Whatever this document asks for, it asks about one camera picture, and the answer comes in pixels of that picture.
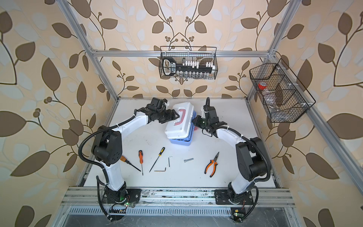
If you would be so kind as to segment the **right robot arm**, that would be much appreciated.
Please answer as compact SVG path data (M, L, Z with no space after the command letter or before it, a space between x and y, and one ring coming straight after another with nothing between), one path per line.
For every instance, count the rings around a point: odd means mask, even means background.
M208 136L221 139L235 148L239 174L227 188L230 203L241 203L243 197L256 187L256 183L267 182L271 178L271 163L260 138L247 138L217 117L203 118L198 115L192 123L206 131Z

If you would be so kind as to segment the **orange handled pliers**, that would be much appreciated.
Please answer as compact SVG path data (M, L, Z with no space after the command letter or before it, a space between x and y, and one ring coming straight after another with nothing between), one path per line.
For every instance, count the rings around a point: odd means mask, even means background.
M214 176L215 172L216 172L216 167L218 165L218 163L217 163L218 156L219 156L219 152L215 155L215 157L212 160L210 160L210 162L205 167L204 174L207 173L208 169L211 166L213 167L213 171L211 172L210 178L212 178Z

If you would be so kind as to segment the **red handled screwdriver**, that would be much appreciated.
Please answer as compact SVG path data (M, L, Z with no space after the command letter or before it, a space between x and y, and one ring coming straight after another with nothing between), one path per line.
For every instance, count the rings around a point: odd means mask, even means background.
M140 160L140 164L141 164L141 172L142 172L142 175L144 175L143 174L143 151L142 150L139 151L139 160Z

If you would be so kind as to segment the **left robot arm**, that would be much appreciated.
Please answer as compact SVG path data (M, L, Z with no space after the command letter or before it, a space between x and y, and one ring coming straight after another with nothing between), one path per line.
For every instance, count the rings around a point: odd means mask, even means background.
M101 168L105 176L105 182L99 177L96 181L105 187L119 202L128 199L126 182L122 177L121 168L118 164L123 156L123 139L140 127L153 121L160 124L168 123L180 118L177 111L168 108L166 99L153 98L146 107L135 109L131 118L113 126L101 126L99 129L87 136L79 145L78 156L81 160ZM91 153L95 161L89 160L83 155L83 147L90 140L94 139Z

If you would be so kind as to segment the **silver socket bit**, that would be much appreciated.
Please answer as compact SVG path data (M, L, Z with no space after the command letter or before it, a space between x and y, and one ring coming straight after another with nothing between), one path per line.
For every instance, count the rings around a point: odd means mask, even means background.
M184 163L189 162L189 161L192 161L192 160L194 160L194 158L191 158L191 159L185 159L185 160L184 160Z

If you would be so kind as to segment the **white and blue tool box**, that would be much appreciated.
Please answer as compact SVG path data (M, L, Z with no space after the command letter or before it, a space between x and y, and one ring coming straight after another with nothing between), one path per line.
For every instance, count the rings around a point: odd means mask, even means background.
M192 120L196 117L194 106L190 102L175 104L173 110L179 118L167 123L165 134L172 144L190 146L194 132Z

